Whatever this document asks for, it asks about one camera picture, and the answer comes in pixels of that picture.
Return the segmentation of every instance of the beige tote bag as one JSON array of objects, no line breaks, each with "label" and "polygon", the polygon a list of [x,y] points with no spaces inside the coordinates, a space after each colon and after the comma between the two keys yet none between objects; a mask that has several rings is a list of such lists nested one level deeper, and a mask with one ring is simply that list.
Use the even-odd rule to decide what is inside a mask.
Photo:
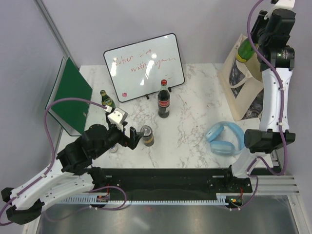
[{"label": "beige tote bag", "polygon": [[237,49],[245,39],[240,35],[218,72],[235,121],[260,117],[263,108],[263,82],[256,53],[245,63],[235,59]]}]

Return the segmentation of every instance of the white countertop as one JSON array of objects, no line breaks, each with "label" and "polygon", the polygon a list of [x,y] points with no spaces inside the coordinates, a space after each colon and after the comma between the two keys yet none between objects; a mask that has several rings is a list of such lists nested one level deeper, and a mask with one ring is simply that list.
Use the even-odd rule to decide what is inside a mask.
[{"label": "white countertop", "polygon": [[[107,67],[81,66],[80,72],[93,88],[92,101],[101,103],[100,90],[104,89],[114,100],[116,106],[128,112],[126,134],[133,126],[140,131],[143,125],[151,126],[155,143],[146,147],[142,140],[132,151],[119,146],[116,153],[106,152],[93,166],[106,168],[228,168],[238,156],[218,156],[210,151],[204,136],[207,130],[220,121],[234,121],[222,87],[216,75],[222,64],[186,64],[184,65],[185,83],[172,89],[170,93],[170,115],[162,119],[158,116],[157,96],[140,97],[125,103],[119,103],[116,97]],[[104,110],[91,105],[86,128],[99,123],[107,126]],[[259,119],[237,122],[245,131],[258,129]],[[59,145],[59,151],[77,137],[69,136],[65,131]],[[237,146],[235,135],[226,127],[221,139]],[[269,156],[267,163],[273,167]],[[257,167],[265,167],[262,162]]]}]

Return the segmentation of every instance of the whiteboard frame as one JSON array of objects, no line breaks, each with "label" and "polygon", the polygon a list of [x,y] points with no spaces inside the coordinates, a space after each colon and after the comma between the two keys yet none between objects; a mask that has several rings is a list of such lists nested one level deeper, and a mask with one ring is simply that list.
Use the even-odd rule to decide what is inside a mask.
[{"label": "whiteboard frame", "polygon": [[116,93],[116,96],[117,96],[117,99],[118,99],[119,102],[124,103],[124,102],[131,101],[131,100],[134,100],[134,99],[137,99],[137,98],[141,98],[141,97],[146,97],[147,99],[149,99],[149,98],[148,98],[148,95],[154,94],[154,93],[156,93],[157,91],[152,92],[152,93],[149,93],[149,94],[145,94],[145,95],[142,95],[142,96],[138,96],[138,97],[135,97],[135,98],[133,98],[133,99],[126,100],[126,101],[120,101],[120,100],[119,100],[119,97],[118,97],[118,94],[117,94],[117,91],[116,91],[116,88],[115,88],[115,85],[114,85],[114,82],[113,82],[113,78],[112,78],[112,76],[111,76],[111,72],[110,72],[110,70],[109,70],[109,67],[108,67],[108,65],[107,65],[107,61],[106,61],[106,59],[105,59],[105,53],[106,53],[106,52],[109,52],[109,51],[112,51],[112,50],[116,50],[116,49],[120,49],[120,48],[129,46],[129,45],[138,44],[138,43],[141,43],[141,42],[145,42],[145,41],[148,41],[148,40],[153,40],[153,39],[161,38],[161,37],[168,36],[168,35],[174,35],[174,37],[175,37],[176,46],[177,46],[177,51],[178,51],[178,53],[179,53],[179,58],[180,58],[181,70],[182,70],[182,74],[183,74],[183,82],[182,82],[181,84],[177,84],[177,85],[175,85],[175,86],[168,87],[168,89],[169,89],[169,91],[171,92],[171,89],[172,89],[173,87],[176,87],[176,86],[179,86],[179,85],[182,85],[182,84],[185,83],[185,76],[184,76],[184,71],[183,71],[183,66],[182,66],[181,54],[180,54],[180,50],[179,50],[179,45],[178,45],[178,43],[177,43],[176,34],[174,34],[174,33],[169,33],[169,34],[165,34],[165,35],[158,36],[158,37],[155,37],[155,38],[150,38],[150,39],[146,39],[146,40],[141,40],[141,41],[139,41],[139,42],[135,42],[135,43],[131,43],[131,44],[128,44],[128,45],[123,45],[123,46],[120,46],[120,47],[116,47],[116,48],[114,48],[114,49],[106,50],[106,51],[103,53],[103,57],[104,57],[104,60],[105,60],[105,63],[106,63],[106,67],[107,67],[109,76],[110,76],[110,78],[111,78],[111,81],[112,81],[112,84],[113,84],[113,87],[114,87],[114,90],[115,90],[115,93]]}]

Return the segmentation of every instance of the headphones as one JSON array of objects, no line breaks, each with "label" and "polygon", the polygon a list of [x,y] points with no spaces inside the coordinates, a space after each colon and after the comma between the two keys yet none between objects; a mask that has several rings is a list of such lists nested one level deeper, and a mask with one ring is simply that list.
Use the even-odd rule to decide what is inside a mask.
[{"label": "headphones", "polygon": [[[235,149],[235,146],[223,140],[215,140],[217,136],[221,134],[224,130],[224,126],[228,126],[236,135],[239,145],[239,150]],[[206,134],[206,140],[210,143],[211,151],[216,155],[222,156],[233,156],[241,153],[242,149],[245,147],[244,144],[244,132],[243,130],[235,123],[231,122],[219,122],[216,123],[211,129],[208,130]]]}]

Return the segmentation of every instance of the red bottle cap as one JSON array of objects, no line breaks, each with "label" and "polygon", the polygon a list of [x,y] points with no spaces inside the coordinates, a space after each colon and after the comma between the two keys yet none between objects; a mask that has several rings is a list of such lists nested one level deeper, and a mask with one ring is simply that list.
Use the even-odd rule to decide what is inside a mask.
[{"label": "red bottle cap", "polygon": [[167,85],[167,81],[165,79],[162,79],[160,83],[161,85]]}]

